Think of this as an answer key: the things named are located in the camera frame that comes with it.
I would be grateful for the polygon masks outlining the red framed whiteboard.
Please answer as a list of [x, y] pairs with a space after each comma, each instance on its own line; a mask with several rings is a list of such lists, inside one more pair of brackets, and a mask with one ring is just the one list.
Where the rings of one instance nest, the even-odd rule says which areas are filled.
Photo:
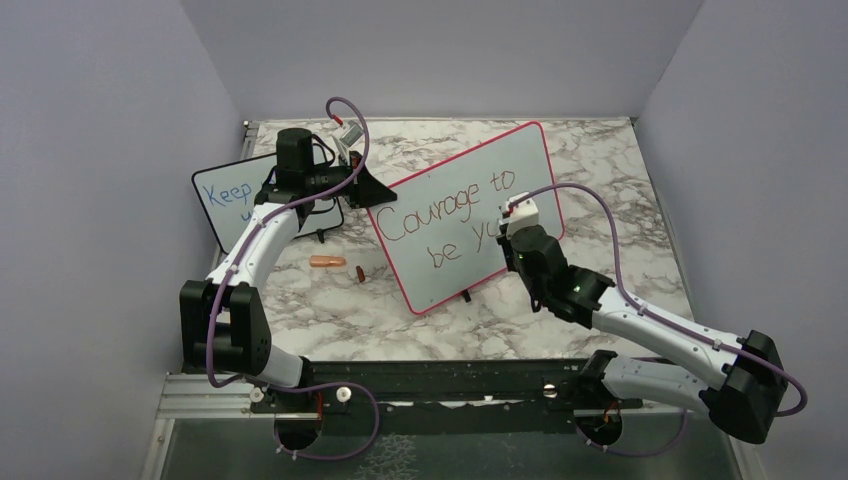
[[503, 205], [554, 182], [533, 121], [392, 184], [396, 200], [368, 215], [409, 310], [424, 314], [503, 273]]

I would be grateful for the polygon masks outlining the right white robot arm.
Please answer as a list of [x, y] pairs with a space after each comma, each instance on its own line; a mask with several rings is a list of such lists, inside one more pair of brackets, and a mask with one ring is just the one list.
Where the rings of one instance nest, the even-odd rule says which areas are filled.
[[576, 383], [585, 404], [660, 402], [704, 413], [738, 440], [765, 442], [789, 384], [780, 374], [783, 364], [771, 337], [757, 330], [740, 337], [640, 309], [609, 277], [569, 264], [557, 240], [540, 225], [513, 229], [500, 224], [496, 241], [508, 270], [527, 289], [533, 311], [545, 309], [663, 358], [649, 365], [621, 354], [593, 354]]

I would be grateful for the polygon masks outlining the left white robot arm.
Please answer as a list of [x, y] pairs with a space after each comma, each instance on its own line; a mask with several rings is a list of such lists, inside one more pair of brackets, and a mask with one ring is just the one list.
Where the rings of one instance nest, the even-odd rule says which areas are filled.
[[274, 345], [261, 292], [284, 248], [301, 233], [319, 200], [341, 198], [352, 209], [393, 202], [397, 195], [365, 165], [368, 129], [350, 121], [332, 135], [335, 161], [316, 163], [317, 137], [304, 128], [278, 132], [276, 164], [255, 196], [252, 215], [234, 247], [205, 279], [189, 280], [179, 293], [184, 362], [217, 374], [276, 386], [285, 407], [298, 411], [313, 401], [314, 384], [303, 376], [304, 359]]

